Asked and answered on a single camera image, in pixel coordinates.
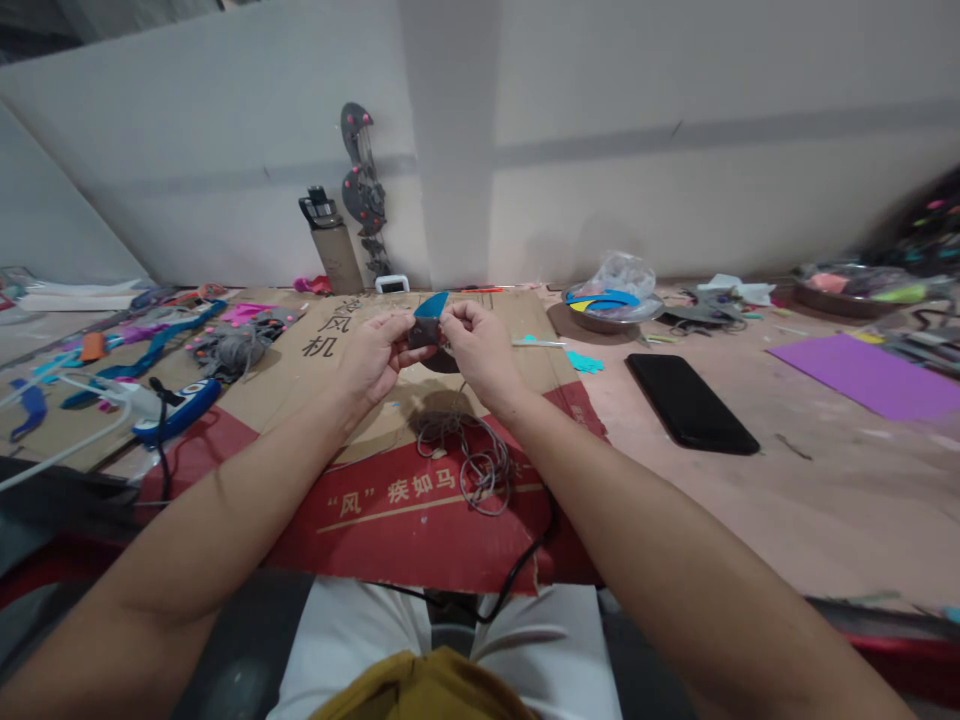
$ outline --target smartphone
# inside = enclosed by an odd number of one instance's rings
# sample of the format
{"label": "smartphone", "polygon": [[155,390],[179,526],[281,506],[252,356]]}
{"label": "smartphone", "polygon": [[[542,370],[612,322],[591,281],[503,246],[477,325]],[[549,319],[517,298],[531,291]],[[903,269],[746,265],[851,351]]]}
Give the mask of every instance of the smartphone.
{"label": "smartphone", "polygon": [[760,443],[683,358],[635,354],[627,365],[680,445],[734,455],[760,451]]}

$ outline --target string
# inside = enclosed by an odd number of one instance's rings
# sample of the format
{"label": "string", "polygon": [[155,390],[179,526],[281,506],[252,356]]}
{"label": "string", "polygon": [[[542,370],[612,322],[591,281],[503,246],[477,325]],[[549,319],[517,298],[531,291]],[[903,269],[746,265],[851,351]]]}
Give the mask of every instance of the string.
{"label": "string", "polygon": [[[510,451],[503,439],[486,422],[470,413],[461,411],[457,403],[467,383],[457,391],[450,410],[428,410],[417,421],[417,453],[420,457],[431,457],[435,450],[426,445],[444,446],[447,438],[460,438],[460,449],[464,454],[460,467],[460,493],[464,500],[481,515],[496,517],[507,509],[512,494],[512,480],[516,474],[516,463],[510,457]],[[477,427],[487,433],[490,448],[475,450],[467,439],[466,428]],[[468,483],[472,483],[470,492]],[[495,495],[503,495],[503,502],[496,510],[485,506],[487,500]]]}

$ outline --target lap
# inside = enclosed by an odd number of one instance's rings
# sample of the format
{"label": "lap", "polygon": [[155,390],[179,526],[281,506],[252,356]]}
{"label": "lap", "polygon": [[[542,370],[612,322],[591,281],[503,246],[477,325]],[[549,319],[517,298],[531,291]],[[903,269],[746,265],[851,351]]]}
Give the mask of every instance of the lap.
{"label": "lap", "polygon": [[[483,611],[493,597],[484,598]],[[419,598],[341,578],[317,578],[270,720],[307,718],[373,664],[409,650],[431,650],[430,620]],[[479,626],[471,660],[514,688],[544,718],[620,718],[596,591],[556,585],[508,601]]]}

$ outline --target plastic bag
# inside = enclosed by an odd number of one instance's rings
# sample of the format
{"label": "plastic bag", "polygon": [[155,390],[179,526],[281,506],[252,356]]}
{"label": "plastic bag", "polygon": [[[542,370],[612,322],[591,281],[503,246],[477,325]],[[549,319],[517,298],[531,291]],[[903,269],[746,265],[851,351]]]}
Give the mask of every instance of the plastic bag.
{"label": "plastic bag", "polygon": [[809,263],[797,268],[795,276],[822,292],[902,304],[944,296],[952,282],[945,275],[918,278],[903,268],[866,267],[855,262]]}
{"label": "plastic bag", "polygon": [[642,258],[619,250],[603,253],[600,269],[587,280],[579,295],[602,295],[606,290],[620,290],[641,302],[653,294],[657,274]]}

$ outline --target cardboard box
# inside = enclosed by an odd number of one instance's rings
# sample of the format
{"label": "cardboard box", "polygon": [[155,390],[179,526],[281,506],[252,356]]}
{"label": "cardboard box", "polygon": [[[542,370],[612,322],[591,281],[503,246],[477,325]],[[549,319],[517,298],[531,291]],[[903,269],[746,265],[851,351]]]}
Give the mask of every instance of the cardboard box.
{"label": "cardboard box", "polygon": [[[174,492],[182,492],[335,382],[340,355],[360,323],[387,310],[414,309],[431,294],[313,300],[300,322],[274,344],[257,373],[234,385],[171,453]],[[271,302],[264,297],[251,291],[243,301]],[[529,334],[557,339],[539,298],[530,291],[463,298],[492,308],[516,338]],[[457,299],[452,296],[450,302]],[[526,347],[516,353],[530,387],[603,435],[562,350]],[[520,468],[509,508],[498,517],[473,511],[463,499],[459,442],[449,442],[447,454],[438,459],[417,452],[413,419],[426,408],[449,409],[461,385],[459,374],[437,374],[421,365],[404,370],[380,408],[318,479],[268,563],[368,581],[498,592],[517,558],[548,526],[550,502],[517,443],[490,417],[486,419],[507,440]],[[469,387],[458,402],[477,416],[488,415]],[[479,444],[482,437],[481,433],[471,439]],[[154,469],[145,479],[144,500],[159,496],[159,483],[159,470]],[[531,593],[553,582],[597,581],[579,539],[562,518],[559,533],[527,564],[515,589]]]}

